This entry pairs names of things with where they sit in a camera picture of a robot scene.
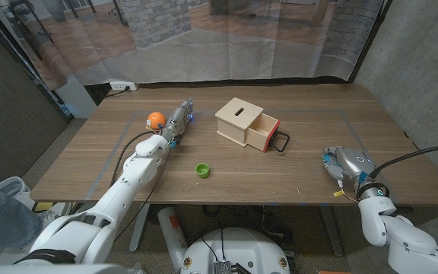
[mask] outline wooden table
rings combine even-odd
[[[194,120],[170,153],[150,203],[355,205],[332,194],[337,183],[322,166],[321,150],[343,145],[367,151],[377,164],[414,151],[366,88],[354,84],[140,88],[105,99],[31,192],[36,201],[98,200],[109,188],[124,144],[146,130],[152,111],[165,116],[193,97]],[[238,97],[264,108],[290,135],[284,153],[242,148],[216,133],[214,114]],[[131,154],[134,145],[130,146]],[[205,162],[207,179],[195,174]],[[378,176],[400,206],[438,206],[438,171],[424,155],[387,167]],[[144,201],[148,184],[135,201]],[[353,195],[352,186],[347,193]]]

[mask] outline wire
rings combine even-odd
[[[226,255],[224,255],[224,237],[222,233],[223,228],[221,228],[221,245],[222,245],[222,260],[226,261]]]
[[[119,158],[118,158],[118,162],[116,163],[116,167],[114,167],[113,178],[111,178],[111,185],[110,185],[109,187],[113,186],[113,184],[116,182],[116,173],[118,172],[119,163],[121,162],[121,158],[122,158],[122,156],[125,154],[126,149],[129,147],[129,145],[130,145],[131,143],[134,142],[134,140],[136,140],[136,139],[142,137],[142,136],[145,135],[145,134],[154,134],[154,132],[152,132],[152,131],[147,131],[147,132],[142,132],[142,133],[136,135],[133,139],[129,140],[128,144],[126,144],[125,147],[122,149],[122,151],[121,151],[121,155],[119,156]]]
[[[344,192],[344,188],[341,188],[341,190],[342,190],[342,194],[344,194],[344,197],[348,198],[349,200],[355,201],[355,202],[359,202],[360,201],[359,199],[347,196],[346,193]]]
[[[273,233],[273,232],[268,231],[265,228],[265,206],[263,206],[262,228],[263,228],[263,231],[265,231],[268,234],[271,234],[271,235],[274,235],[274,236],[279,236],[280,238],[283,238],[283,236],[284,236],[282,233]]]
[[[126,88],[125,88],[124,90],[122,90],[122,91],[120,91],[120,92],[118,92],[118,93],[107,95],[106,98],[115,97],[116,95],[118,95],[118,94],[123,94],[123,93],[125,93],[126,91],[129,91],[129,86],[126,86]]]
[[[359,193],[359,190],[361,189],[361,182],[357,182],[357,190],[356,190],[356,196]]]
[[[153,189],[151,189],[150,194],[148,195],[148,197],[146,197],[146,200],[143,202],[143,205],[141,205],[140,209],[138,210],[138,212],[136,212],[135,216],[133,216],[133,219],[131,219],[131,221],[125,226],[125,229],[123,229],[121,231],[121,233],[119,233],[119,235],[116,237],[116,239],[114,239],[114,242],[116,242],[118,240],[118,238],[126,231],[126,229],[128,229],[128,227],[131,225],[131,223],[135,220],[136,216],[138,216],[138,214],[140,214],[140,211],[144,208],[144,204],[146,204],[146,202],[148,202],[148,199],[150,199],[151,194],[153,194],[153,191],[157,188],[158,186],[158,182],[160,181],[161,175],[163,174],[163,172],[165,171],[165,166],[167,165],[168,162],[168,157],[170,156],[170,152],[172,151],[172,149],[170,149],[168,151],[168,155],[167,155],[167,159],[165,160],[165,164],[163,164],[163,168],[161,170],[160,176],[157,179],[157,183],[155,183],[155,186],[153,186]]]
[[[217,255],[216,255],[216,253],[212,250],[212,247],[210,246],[210,245],[208,245],[206,242],[205,242],[205,240],[204,240],[204,238],[203,237],[201,237],[201,239],[202,239],[202,241],[204,242],[204,244],[207,246],[207,247],[209,247],[209,249],[212,251],[212,253],[214,254],[214,256],[216,257],[216,263],[217,262],[219,262],[219,260],[217,259]]]
[[[81,209],[81,207],[82,207],[83,204],[84,204],[84,203],[82,203],[82,202],[78,202],[77,204],[74,205],[74,207],[71,209],[70,213],[68,213],[68,214],[69,214],[69,215],[73,215],[73,214],[77,213],[77,211],[78,211],[79,209]]]
[[[408,158],[412,158],[414,156],[421,155],[421,154],[427,153],[427,152],[432,152],[432,151],[438,151],[438,146],[432,147],[432,148],[425,148],[425,149],[422,149],[422,150],[419,150],[419,151],[416,151],[416,152],[409,153],[407,155],[403,155],[403,156],[398,157],[396,159],[393,159],[391,161],[387,161],[386,163],[380,165],[378,168],[375,168],[375,170],[373,170],[373,172],[370,173],[369,178],[371,178],[371,179],[376,178],[376,176],[378,176],[378,173],[383,168],[388,167],[391,164],[398,163],[399,161],[403,161],[403,160],[406,160]]]

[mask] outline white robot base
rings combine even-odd
[[[192,244],[181,270],[182,274],[232,272],[288,274],[290,268],[284,251],[265,235],[248,228],[223,228]]]

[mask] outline wooden floor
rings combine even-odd
[[[274,2],[270,7],[270,1],[257,0],[229,14],[210,15],[209,5],[192,8],[189,13],[192,28],[322,46],[336,4],[329,3],[325,20],[318,27],[310,26],[315,5],[284,5]]]
[[[59,63],[64,61],[71,72],[78,72],[133,50],[136,45],[129,27],[123,26],[117,16],[108,14],[113,8],[113,3],[97,5],[96,14],[90,8],[78,9],[78,18],[69,11],[65,13],[66,21],[63,22],[53,18],[42,19],[43,26],[54,41],[53,45],[48,40],[40,46],[46,65],[61,67]],[[36,22],[27,26],[33,32],[40,29]]]

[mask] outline curtain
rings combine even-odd
[[[347,80],[382,0],[0,0],[51,89],[227,79]]]

